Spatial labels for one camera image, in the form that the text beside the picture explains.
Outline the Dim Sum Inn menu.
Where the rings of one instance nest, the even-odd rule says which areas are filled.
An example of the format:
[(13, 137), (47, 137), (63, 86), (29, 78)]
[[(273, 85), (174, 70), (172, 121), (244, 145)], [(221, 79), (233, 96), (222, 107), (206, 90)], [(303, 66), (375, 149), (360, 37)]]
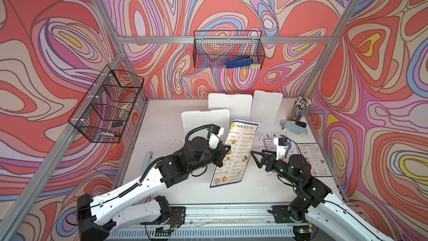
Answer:
[(232, 121), (226, 138), (226, 144), (231, 146), (231, 149), (223, 159), (223, 167), (215, 168), (210, 188), (242, 181), (258, 126), (258, 123), (244, 120)]

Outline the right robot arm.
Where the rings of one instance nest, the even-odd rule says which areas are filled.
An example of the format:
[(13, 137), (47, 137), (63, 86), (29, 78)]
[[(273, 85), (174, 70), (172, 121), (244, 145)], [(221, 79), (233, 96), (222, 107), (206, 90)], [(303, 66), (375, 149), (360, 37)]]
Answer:
[(258, 168), (273, 171), (293, 185), (295, 199), (289, 205), (293, 221), (305, 219), (336, 241), (391, 241), (349, 208), (333, 191), (312, 176), (312, 166), (303, 155), (291, 155), (288, 162), (277, 160), (273, 152), (252, 151)]

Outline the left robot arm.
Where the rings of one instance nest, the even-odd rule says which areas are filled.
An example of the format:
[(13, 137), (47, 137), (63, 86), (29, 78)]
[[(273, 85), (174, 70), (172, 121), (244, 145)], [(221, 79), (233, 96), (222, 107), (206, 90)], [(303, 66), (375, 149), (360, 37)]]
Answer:
[(139, 223), (166, 222), (172, 212), (164, 196), (151, 202), (139, 201), (188, 179), (194, 171), (214, 164), (223, 166), (231, 146), (221, 141), (210, 147), (208, 139), (195, 137), (185, 141), (174, 153), (149, 164), (141, 177), (98, 196), (78, 198), (78, 230), (82, 241), (104, 241), (111, 232)]

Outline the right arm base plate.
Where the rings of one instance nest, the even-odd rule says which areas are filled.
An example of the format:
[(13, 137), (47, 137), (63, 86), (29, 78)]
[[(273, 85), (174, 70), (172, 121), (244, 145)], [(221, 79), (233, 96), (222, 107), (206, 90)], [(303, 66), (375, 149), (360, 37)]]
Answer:
[(267, 210), (274, 217), (276, 224), (306, 224), (321, 218), (320, 213), (309, 211), (311, 206), (273, 205)]

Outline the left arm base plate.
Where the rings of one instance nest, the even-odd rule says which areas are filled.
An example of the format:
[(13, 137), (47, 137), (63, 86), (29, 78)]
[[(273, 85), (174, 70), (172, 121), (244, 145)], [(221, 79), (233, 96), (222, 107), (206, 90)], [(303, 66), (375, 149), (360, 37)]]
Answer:
[(148, 224), (148, 225), (163, 225), (163, 224), (169, 224), (169, 225), (182, 225), (185, 223), (185, 216), (186, 216), (186, 207), (185, 206), (173, 206), (171, 207), (170, 212), (166, 212), (164, 214), (161, 214), (158, 219), (156, 219), (153, 222), (148, 223), (141, 223)]

